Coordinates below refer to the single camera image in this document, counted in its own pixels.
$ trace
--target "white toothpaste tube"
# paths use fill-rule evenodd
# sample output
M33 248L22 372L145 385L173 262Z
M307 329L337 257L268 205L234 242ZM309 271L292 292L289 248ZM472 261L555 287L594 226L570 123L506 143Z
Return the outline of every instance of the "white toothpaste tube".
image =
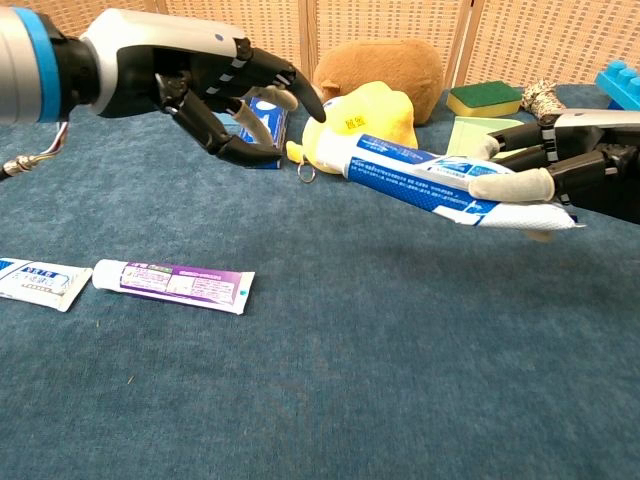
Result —
M91 272L90 268L0 258L0 297L66 312Z
M579 227L561 205L479 200L468 192L479 175L513 173L502 165L469 157L439 156L370 135L318 140L317 161L345 178L456 223L480 227L550 231Z
M141 297L242 314L254 272L100 260L93 286Z

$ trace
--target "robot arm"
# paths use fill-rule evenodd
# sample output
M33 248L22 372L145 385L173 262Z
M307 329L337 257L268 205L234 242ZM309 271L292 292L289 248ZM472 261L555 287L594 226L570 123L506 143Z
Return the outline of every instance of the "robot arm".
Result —
M0 7L0 42L0 124L66 121L80 104L107 118L160 110L210 154L254 165L281 152L229 135L212 112L260 129L242 97L290 109L297 97L311 116L325 120L320 99L293 65L218 22L108 9L71 38L44 15ZM0 179L35 163L23 157Z
M490 134L477 156L518 172L485 175L471 195L504 202L549 201L640 224L640 112L567 109Z

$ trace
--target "green sponge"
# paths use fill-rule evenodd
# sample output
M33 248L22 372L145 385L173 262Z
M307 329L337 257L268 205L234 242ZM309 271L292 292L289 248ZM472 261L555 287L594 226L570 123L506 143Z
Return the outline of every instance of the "green sponge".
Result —
M452 88L447 106L463 117L500 117L516 113L521 99L515 88L496 81Z

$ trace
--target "cable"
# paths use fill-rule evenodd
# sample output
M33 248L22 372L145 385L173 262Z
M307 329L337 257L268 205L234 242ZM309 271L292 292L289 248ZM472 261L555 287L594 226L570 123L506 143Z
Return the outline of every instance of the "cable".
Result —
M15 177L20 173L33 170L40 162L55 157L64 146L69 133L69 122L58 122L56 124L58 132L53 142L43 152L38 155L18 155L13 160L6 162L0 169L0 181L10 177Z

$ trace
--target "key ring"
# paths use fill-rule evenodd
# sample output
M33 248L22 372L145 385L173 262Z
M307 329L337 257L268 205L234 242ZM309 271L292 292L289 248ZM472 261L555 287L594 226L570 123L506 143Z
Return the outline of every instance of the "key ring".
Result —
M304 175L302 175L302 167L304 167L305 163L308 163L309 166L311 167L311 176L305 177ZM302 156L302 161L298 165L298 178L302 180L304 183L311 183L316 179L316 169L311 164L311 162L309 162L306 155Z

